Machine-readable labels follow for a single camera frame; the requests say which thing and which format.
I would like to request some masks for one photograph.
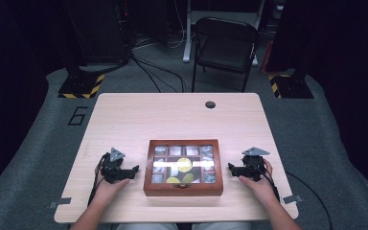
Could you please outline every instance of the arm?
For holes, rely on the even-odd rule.
[[[270,177],[269,173],[271,174],[273,169],[268,161],[265,160],[264,163],[268,171],[266,172],[266,175]],[[300,226],[298,226],[294,219],[292,219],[288,212],[283,208],[279,200],[277,200],[273,193],[271,184],[267,181],[267,179],[263,178],[258,182],[255,182],[241,175],[239,176],[239,180],[250,190],[252,190],[253,195],[264,206],[268,213],[268,217],[270,218],[271,226],[274,230],[301,229]]]
[[[129,183],[129,179],[121,180],[116,184],[109,184],[105,180],[100,182],[97,192],[88,208],[82,213],[79,219],[77,219],[71,229],[97,229],[104,211],[112,202],[118,191],[127,183]]]

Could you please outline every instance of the table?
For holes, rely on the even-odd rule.
[[[207,108],[206,102],[215,108]],[[150,140],[218,139],[222,165],[222,196],[145,196],[145,167]],[[123,169],[140,165],[114,199],[102,222],[199,222],[267,219],[264,208],[233,177],[228,163],[242,165],[242,151],[257,147],[274,168],[282,197],[292,192],[265,112],[254,93],[106,93],[101,94],[82,138],[57,222],[75,222],[85,210],[101,156],[114,147],[126,154]],[[295,203],[283,204],[295,219]]]
[[[190,61],[191,55],[191,26],[194,25],[198,19],[204,16],[212,16],[226,20],[234,20],[252,24],[256,29],[259,28],[260,18],[262,16],[265,0],[260,0],[258,12],[230,12],[230,11],[193,11],[191,8],[191,0],[187,1],[187,36],[184,48],[183,62]],[[253,66],[257,66],[258,61],[256,57],[253,59]]]

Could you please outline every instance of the chair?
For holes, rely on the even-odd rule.
[[[196,85],[196,66],[243,74],[247,84],[258,47],[259,33],[247,23],[203,17],[195,23],[195,60],[192,92]]]

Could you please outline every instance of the wooden box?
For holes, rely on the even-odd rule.
[[[218,140],[150,140],[146,196],[220,196]]]

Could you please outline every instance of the wooden table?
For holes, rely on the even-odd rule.
[[[215,108],[207,108],[206,102]],[[222,196],[145,196],[143,191],[150,140],[218,139]],[[270,152],[273,179],[282,197],[291,189],[262,103],[253,93],[107,93],[99,96],[62,194],[70,204],[57,207],[57,222],[75,222],[86,209],[94,169],[110,149],[126,154],[123,169],[140,165],[103,215],[102,222],[202,222],[267,219],[264,208],[228,170],[242,165],[242,151]],[[294,202],[283,204],[295,219]]]

